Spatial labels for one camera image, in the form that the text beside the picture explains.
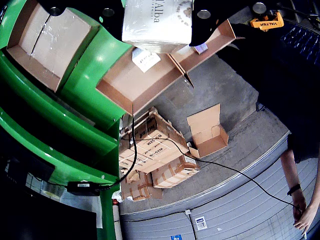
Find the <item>bare human hand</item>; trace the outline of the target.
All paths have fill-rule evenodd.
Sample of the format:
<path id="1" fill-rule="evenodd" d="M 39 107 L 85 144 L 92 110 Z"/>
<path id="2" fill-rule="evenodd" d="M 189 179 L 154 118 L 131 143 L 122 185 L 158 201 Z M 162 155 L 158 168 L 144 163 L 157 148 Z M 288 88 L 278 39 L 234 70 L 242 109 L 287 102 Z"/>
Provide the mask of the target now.
<path id="1" fill-rule="evenodd" d="M 295 207 L 293 208 L 293 218 L 294 224 L 293 226 L 296 229 L 302 231 L 302 235 L 305 235 L 310 228 L 316 213 L 318 211 L 318 206 L 309 205 L 304 212 L 297 210 Z"/>

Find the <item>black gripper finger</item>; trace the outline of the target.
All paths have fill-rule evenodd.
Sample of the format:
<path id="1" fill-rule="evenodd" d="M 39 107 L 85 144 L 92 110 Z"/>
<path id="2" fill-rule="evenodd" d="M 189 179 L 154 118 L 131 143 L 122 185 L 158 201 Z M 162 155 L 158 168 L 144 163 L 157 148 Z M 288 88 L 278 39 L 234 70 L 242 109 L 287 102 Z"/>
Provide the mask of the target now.
<path id="1" fill-rule="evenodd" d="M 253 15 L 261 15 L 275 7 L 274 0 L 194 0 L 192 2 L 191 47 L 206 42 L 229 17 L 249 7 Z"/>
<path id="2" fill-rule="evenodd" d="M 67 8 L 75 9 L 99 22 L 115 39 L 122 40 L 125 8 L 120 0 L 39 0 L 52 16 L 61 15 Z"/>

